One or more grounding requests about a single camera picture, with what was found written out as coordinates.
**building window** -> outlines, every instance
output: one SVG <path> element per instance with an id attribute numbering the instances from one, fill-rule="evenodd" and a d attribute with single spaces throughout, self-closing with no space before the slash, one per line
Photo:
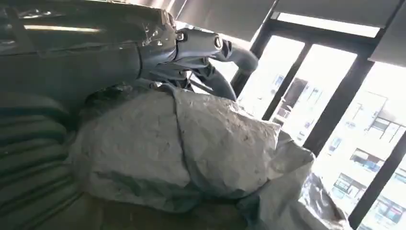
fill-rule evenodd
<path id="1" fill-rule="evenodd" d="M 350 160 L 375 173 L 378 172 L 383 165 L 383 160 L 360 149 L 355 150 Z"/>
<path id="2" fill-rule="evenodd" d="M 350 199 L 359 200 L 364 192 L 365 186 L 342 173 L 334 183 L 334 187 L 332 189 L 332 194 L 339 199 L 343 199 L 345 196 L 347 196 Z"/>
<path id="3" fill-rule="evenodd" d="M 397 137 L 402 136 L 404 132 L 405 127 L 378 117 L 369 128 L 368 135 L 391 143 L 397 142 Z"/>
<path id="4" fill-rule="evenodd" d="M 341 141 L 342 141 L 342 139 L 341 139 L 341 138 L 338 138 L 338 137 L 335 137 L 335 138 L 331 141 L 330 147 L 328 147 L 328 150 L 330 151 L 330 153 L 333 153 L 333 152 L 338 148 L 338 146 L 340 145 Z"/>
<path id="5" fill-rule="evenodd" d="M 272 89 L 271 89 L 271 94 L 272 95 L 276 94 L 276 91 L 282 85 L 282 82 L 283 82 L 284 79 L 285 79 L 285 76 L 283 76 L 283 75 L 278 75 L 275 78 L 275 80 L 272 82 Z"/>
<path id="6" fill-rule="evenodd" d="M 393 223 L 398 223 L 405 209 L 396 203 L 384 197 L 379 197 L 375 206 L 372 208 L 378 215 L 375 215 L 377 220 L 387 218 Z"/>

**building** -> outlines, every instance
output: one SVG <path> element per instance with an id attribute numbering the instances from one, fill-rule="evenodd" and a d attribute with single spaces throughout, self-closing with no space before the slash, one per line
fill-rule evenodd
<path id="1" fill-rule="evenodd" d="M 347 215 L 406 130 L 399 109 L 402 99 L 379 93 L 383 92 L 363 90 L 357 94 L 315 164 L 315 171 L 322 176 L 325 187 Z M 303 143 L 317 120 L 318 114 L 314 111 L 322 107 L 323 94 L 322 89 L 310 84 L 303 91 L 296 106 L 305 109 L 297 110 L 296 114 L 300 116 L 290 117 L 295 122 L 287 127 L 297 142 Z M 406 200 L 402 191 L 406 191 L 406 160 L 402 161 L 359 229 L 404 229 Z"/>

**plastic sheet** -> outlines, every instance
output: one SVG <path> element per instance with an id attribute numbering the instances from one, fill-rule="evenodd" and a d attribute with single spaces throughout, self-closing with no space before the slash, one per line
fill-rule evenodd
<path id="1" fill-rule="evenodd" d="M 350 229 L 313 154 L 278 125 L 230 100 L 160 89 L 92 99 L 70 150 L 87 192 L 171 213 L 232 199 L 249 230 Z"/>

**glass window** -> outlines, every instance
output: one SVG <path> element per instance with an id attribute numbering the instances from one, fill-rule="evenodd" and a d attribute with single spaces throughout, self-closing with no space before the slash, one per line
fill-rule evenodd
<path id="1" fill-rule="evenodd" d="M 406 97 L 404 90 L 406 78 L 404 76 L 406 76 L 406 68 L 375 63 L 316 159 L 314 171 L 323 176 L 326 189 L 331 191 L 337 205 L 347 214 L 352 212 L 363 194 L 363 189 L 370 185 L 405 131 L 406 110 L 403 105 Z M 382 141 L 372 139 L 371 132 Z M 331 148 L 334 148 L 331 146 L 336 142 L 336 138 L 340 138 L 341 142 L 334 150 L 334 154 L 331 154 Z M 406 160 L 386 185 L 381 193 L 381 200 L 384 201 L 383 198 L 386 198 L 399 207 L 405 208 L 406 198 L 402 192 L 399 192 L 406 191 L 404 183 L 406 172 L 402 170 L 406 170 Z M 350 189 L 351 187 L 345 191 L 344 198 L 333 195 L 341 174 L 352 179 L 353 182 L 350 185 L 354 184 L 359 189 L 355 197 L 356 190 Z M 384 215 L 378 210 L 374 211 L 369 215 L 368 220 L 365 219 L 360 229 L 406 229 L 406 214 L 402 213 L 400 216 L 396 212 L 392 213 L 390 212 L 392 203 L 381 203 L 380 209 Z"/>
<path id="2" fill-rule="evenodd" d="M 321 18 L 312 18 L 288 13 L 281 13 L 278 20 L 312 27 L 318 27 L 327 30 L 334 30 L 348 34 L 361 35 L 366 37 L 375 37 L 379 32 L 378 27 L 358 25 L 352 23 L 343 23 L 333 20 L 326 20 Z"/>
<path id="3" fill-rule="evenodd" d="M 342 199 L 345 196 L 345 193 L 342 190 L 338 189 L 337 187 L 333 187 L 331 189 L 331 192 L 332 192 L 332 195 L 338 199 Z"/>
<path id="4" fill-rule="evenodd" d="M 302 42 L 283 37 L 271 37 L 259 60 L 257 70 L 252 73 L 238 98 L 238 103 L 247 112 L 262 119 L 304 45 Z M 281 117 L 288 117 L 289 113 L 290 111 L 281 111 L 278 114 Z"/>
<path id="5" fill-rule="evenodd" d="M 397 143 L 404 132 L 405 127 L 378 117 L 369 128 L 368 136 L 387 143 Z"/>
<path id="6" fill-rule="evenodd" d="M 383 165 L 383 160 L 359 149 L 355 150 L 355 153 L 351 156 L 350 160 L 372 172 L 378 172 Z"/>
<path id="7" fill-rule="evenodd" d="M 342 178 L 339 178 L 336 183 L 334 184 L 335 187 L 341 189 L 342 191 L 347 191 L 348 188 L 350 187 L 350 183 L 348 181 L 343 180 Z"/>
<path id="8" fill-rule="evenodd" d="M 356 56 L 313 45 L 271 120 L 303 145 Z"/>
<path id="9" fill-rule="evenodd" d="M 376 211 L 382 215 L 384 215 L 387 210 L 388 210 L 389 206 L 388 204 L 384 203 L 382 200 L 378 200 L 378 203 L 376 204 Z"/>
<path id="10" fill-rule="evenodd" d="M 331 144 L 330 144 L 330 147 L 328 148 L 328 150 L 330 152 L 334 152 L 338 148 L 338 146 L 340 145 L 341 141 L 342 141 L 341 138 L 334 138 L 331 141 Z"/>

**window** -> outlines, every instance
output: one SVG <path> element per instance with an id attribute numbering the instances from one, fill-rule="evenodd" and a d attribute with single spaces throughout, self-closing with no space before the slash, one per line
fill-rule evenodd
<path id="1" fill-rule="evenodd" d="M 338 199 L 346 197 L 347 199 L 358 201 L 365 192 L 365 186 L 341 173 L 334 183 L 331 192 Z"/>
<path id="2" fill-rule="evenodd" d="M 309 98 L 307 99 L 309 104 L 311 104 L 311 105 L 316 104 L 318 99 L 320 98 L 322 92 L 323 91 L 321 91 L 321 90 L 319 90 L 317 88 L 314 88 L 312 93 L 310 94 Z"/>
<path id="3" fill-rule="evenodd" d="M 376 205 L 372 208 L 372 211 L 381 215 L 377 216 L 377 219 L 381 219 L 383 217 L 391 220 L 393 223 L 398 223 L 405 209 L 380 196 L 376 202 Z"/>
<path id="4" fill-rule="evenodd" d="M 289 13 L 281 13 L 278 17 L 278 20 L 366 37 L 375 37 L 379 31 L 379 28 L 377 27 L 344 23 L 321 18 L 312 18 Z"/>
<path id="5" fill-rule="evenodd" d="M 329 150 L 330 152 L 334 152 L 334 151 L 338 148 L 338 146 L 340 145 L 341 141 L 342 141 L 341 138 L 335 137 L 335 138 L 331 141 L 330 147 L 328 147 L 328 150 Z"/>
<path id="6" fill-rule="evenodd" d="M 282 85 L 283 80 L 285 79 L 285 76 L 278 74 L 278 76 L 275 78 L 275 80 L 272 83 L 272 89 L 271 89 L 271 94 L 275 95 L 276 91 L 279 89 L 279 87 Z"/>
<path id="7" fill-rule="evenodd" d="M 368 134 L 372 137 L 380 139 L 383 133 L 385 132 L 386 128 L 389 126 L 389 124 L 390 124 L 389 121 L 377 118 L 370 127 Z"/>
<path id="8" fill-rule="evenodd" d="M 378 172 L 383 165 L 383 160 L 359 149 L 355 150 L 350 160 L 375 173 Z"/>
<path id="9" fill-rule="evenodd" d="M 393 140 L 397 142 L 399 140 L 397 137 L 400 138 L 404 132 L 405 127 L 378 117 L 369 128 L 368 135 L 391 143 Z"/>

